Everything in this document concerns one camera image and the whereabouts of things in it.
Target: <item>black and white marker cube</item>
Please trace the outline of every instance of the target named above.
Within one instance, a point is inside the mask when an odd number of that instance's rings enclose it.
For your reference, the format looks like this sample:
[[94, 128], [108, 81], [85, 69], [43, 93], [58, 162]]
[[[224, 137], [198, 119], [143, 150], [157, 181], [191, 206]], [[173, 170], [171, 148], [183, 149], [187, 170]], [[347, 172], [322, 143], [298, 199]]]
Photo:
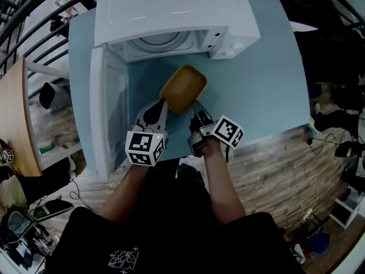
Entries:
[[3, 150], [2, 151], [2, 159], [5, 163], [11, 163], [14, 160], [14, 154], [11, 150]]
[[236, 149], [238, 143], [245, 135], [242, 127], [236, 122], [222, 116], [214, 127], [212, 134], [232, 149]]
[[164, 134], [127, 132], [125, 153], [132, 164], [155, 166], [164, 150]]

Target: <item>yellow bowl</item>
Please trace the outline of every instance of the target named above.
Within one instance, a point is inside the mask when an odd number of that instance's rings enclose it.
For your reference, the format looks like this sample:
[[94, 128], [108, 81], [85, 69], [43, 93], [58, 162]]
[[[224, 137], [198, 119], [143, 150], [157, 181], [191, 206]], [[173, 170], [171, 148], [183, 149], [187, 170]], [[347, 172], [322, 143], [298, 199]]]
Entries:
[[206, 77], [191, 65], [182, 65], [160, 92], [169, 109], [176, 114], [186, 113], [206, 88]]

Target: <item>light blue tabletop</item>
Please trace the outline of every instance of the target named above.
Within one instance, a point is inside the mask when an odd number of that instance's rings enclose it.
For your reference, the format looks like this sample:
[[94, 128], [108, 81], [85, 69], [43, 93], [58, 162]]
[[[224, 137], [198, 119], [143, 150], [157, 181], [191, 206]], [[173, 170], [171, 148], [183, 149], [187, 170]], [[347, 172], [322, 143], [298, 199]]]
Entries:
[[95, 15], [96, 9], [92, 9], [72, 19], [68, 39], [72, 107], [89, 171], [97, 171], [90, 119], [90, 67], [91, 51], [94, 48]]
[[[189, 54], [129, 64], [129, 124], [134, 122], [142, 107], [159, 98], [166, 81], [184, 64], [193, 65], [208, 79], [199, 101], [215, 119], [223, 114], [240, 124], [245, 131], [244, 142], [276, 135], [309, 122], [302, 59], [284, 9], [279, 0], [249, 1], [261, 39], [235, 58], [210, 60], [207, 54]], [[71, 92], [72, 86], [78, 85], [75, 91], [78, 95], [71, 94], [72, 102], [89, 170], [95, 167], [88, 126], [90, 113], [87, 113], [87, 109], [90, 110], [87, 78], [90, 78], [94, 24], [95, 11], [74, 18], [70, 24], [69, 42]], [[75, 33], [78, 33], [78, 41], [74, 38]], [[161, 160], [191, 154], [187, 139], [192, 115], [191, 111], [185, 115], [169, 112], [169, 142]]]

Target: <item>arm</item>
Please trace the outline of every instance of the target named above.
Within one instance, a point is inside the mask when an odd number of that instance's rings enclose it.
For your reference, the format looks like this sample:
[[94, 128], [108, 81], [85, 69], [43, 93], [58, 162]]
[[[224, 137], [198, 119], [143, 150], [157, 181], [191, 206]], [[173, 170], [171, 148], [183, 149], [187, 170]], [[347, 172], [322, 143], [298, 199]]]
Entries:
[[202, 149], [208, 175], [210, 201], [220, 225], [244, 217], [245, 209], [233, 188], [226, 161], [216, 138], [209, 138]]
[[122, 225], [130, 216], [149, 167], [132, 166], [100, 210], [100, 216]]

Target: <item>electronic device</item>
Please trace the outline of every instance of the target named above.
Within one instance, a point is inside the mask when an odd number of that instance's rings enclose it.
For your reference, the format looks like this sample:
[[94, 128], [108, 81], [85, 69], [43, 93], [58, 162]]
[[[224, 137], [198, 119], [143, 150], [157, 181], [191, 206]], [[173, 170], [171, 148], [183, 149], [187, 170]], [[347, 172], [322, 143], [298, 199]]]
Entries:
[[230, 59], [259, 38], [248, 0], [98, 0], [95, 47], [126, 62], [199, 52]]

